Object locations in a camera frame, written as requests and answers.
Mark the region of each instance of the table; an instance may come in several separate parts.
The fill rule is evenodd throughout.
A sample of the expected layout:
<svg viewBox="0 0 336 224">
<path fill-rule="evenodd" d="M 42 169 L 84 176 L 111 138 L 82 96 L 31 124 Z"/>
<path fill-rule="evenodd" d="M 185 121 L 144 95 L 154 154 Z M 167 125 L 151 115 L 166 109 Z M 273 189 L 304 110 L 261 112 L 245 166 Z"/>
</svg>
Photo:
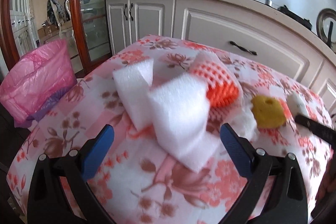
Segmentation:
<svg viewBox="0 0 336 224">
<path fill-rule="evenodd" d="M 259 130 L 252 145 L 270 155 L 296 154 L 304 178 L 309 213 L 332 157 L 330 146 L 312 136 L 301 137 L 286 107 L 286 95 L 296 91 L 304 98 L 312 119 L 331 126 L 319 96 L 269 67 L 222 50 L 190 41 L 147 36 L 113 56 L 73 87 L 31 132 L 16 155 L 7 181 L 26 213 L 29 185 L 40 154 L 66 155 L 94 138 L 105 124 L 115 129 L 115 140 L 96 176 L 88 183 L 97 199 L 118 224 L 212 224 L 224 216 L 243 189 L 233 162 L 220 146 L 198 174 L 168 155 L 155 140 L 153 128 L 137 132 L 118 97 L 113 71 L 154 58 L 153 85 L 184 73 L 199 50 L 215 52 L 238 78 L 245 96 L 276 97 L 285 108 L 285 126 Z M 218 135 L 228 109 L 211 109 L 207 131 Z M 65 178 L 61 179 L 69 203 L 82 216 Z M 252 217 L 260 214 L 272 185 L 269 178 Z"/>
</svg>

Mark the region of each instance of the pink trash bag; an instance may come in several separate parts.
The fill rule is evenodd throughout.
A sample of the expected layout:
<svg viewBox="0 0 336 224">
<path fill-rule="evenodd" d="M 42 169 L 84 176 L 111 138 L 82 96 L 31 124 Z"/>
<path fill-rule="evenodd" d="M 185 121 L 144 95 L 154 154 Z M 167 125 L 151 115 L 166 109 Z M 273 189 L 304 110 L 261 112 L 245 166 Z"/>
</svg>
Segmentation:
<svg viewBox="0 0 336 224">
<path fill-rule="evenodd" d="M 21 57 L 0 86 L 0 102 L 22 123 L 61 88 L 77 83 L 66 40 L 55 40 Z"/>
</svg>

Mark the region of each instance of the blue gripper pad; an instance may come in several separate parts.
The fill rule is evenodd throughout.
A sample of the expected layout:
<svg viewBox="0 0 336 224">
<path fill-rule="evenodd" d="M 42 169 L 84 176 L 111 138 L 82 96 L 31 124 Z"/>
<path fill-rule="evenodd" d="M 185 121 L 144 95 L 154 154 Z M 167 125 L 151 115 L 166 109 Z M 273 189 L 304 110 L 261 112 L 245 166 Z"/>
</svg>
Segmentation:
<svg viewBox="0 0 336 224">
<path fill-rule="evenodd" d="M 99 134 L 98 140 L 82 162 L 82 178 L 84 181 L 95 176 L 114 140 L 113 127 L 108 124 Z"/>
<path fill-rule="evenodd" d="M 226 125 L 225 123 L 220 127 L 220 140 L 229 153 L 239 175 L 249 179 L 252 177 L 252 159 L 240 143 L 240 137 L 230 126 L 227 127 Z"/>
</svg>

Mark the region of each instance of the white foam sheet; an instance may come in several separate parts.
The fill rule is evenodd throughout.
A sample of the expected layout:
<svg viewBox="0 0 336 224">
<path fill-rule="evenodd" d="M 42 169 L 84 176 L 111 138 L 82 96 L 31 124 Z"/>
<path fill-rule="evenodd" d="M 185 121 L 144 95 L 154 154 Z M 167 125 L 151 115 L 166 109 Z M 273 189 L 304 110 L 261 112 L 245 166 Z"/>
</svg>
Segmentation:
<svg viewBox="0 0 336 224">
<path fill-rule="evenodd" d="M 113 72 L 118 95 L 138 131 L 152 124 L 147 93 L 153 82 L 153 63 L 148 59 Z"/>
<path fill-rule="evenodd" d="M 199 172 L 218 147 L 207 133 L 207 84 L 185 73 L 148 94 L 159 145 L 189 169 Z"/>
</svg>

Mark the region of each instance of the hand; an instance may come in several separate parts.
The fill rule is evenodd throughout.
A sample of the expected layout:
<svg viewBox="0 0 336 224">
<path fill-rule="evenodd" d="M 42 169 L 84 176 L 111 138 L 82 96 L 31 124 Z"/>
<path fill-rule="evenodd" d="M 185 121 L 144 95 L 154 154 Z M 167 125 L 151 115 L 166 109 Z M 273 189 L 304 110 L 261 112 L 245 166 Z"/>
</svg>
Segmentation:
<svg viewBox="0 0 336 224">
<path fill-rule="evenodd" d="M 333 177 L 330 175 L 330 167 L 331 167 L 331 161 L 327 163 L 327 166 L 325 168 L 325 173 L 323 175 L 319 190 L 317 191 L 316 195 L 316 203 L 318 203 L 326 193 L 332 193 L 336 191 L 336 175 Z"/>
</svg>

